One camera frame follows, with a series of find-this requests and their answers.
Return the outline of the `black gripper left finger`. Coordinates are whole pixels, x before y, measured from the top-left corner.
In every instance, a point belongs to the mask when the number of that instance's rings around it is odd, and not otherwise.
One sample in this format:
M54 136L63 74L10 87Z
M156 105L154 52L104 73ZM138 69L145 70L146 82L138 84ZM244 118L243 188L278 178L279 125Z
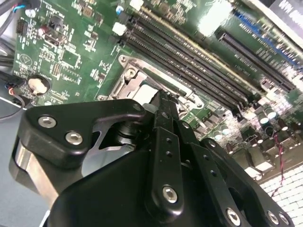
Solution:
M178 151L168 94L28 109L12 158L16 180L43 196L50 211L65 189L136 151Z

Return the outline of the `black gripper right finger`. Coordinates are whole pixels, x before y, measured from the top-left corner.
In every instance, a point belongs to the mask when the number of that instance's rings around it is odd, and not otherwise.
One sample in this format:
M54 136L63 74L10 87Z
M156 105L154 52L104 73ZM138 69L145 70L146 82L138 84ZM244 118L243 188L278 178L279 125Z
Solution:
M168 103L181 140L181 156L191 164L199 184L208 227L292 227L290 216L213 139L199 142Z

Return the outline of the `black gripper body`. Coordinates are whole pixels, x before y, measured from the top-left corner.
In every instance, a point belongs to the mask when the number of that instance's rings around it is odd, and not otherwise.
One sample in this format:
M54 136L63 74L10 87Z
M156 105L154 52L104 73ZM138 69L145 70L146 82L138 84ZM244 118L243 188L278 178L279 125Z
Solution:
M57 198L53 227L220 227L205 186L178 151L136 151Z

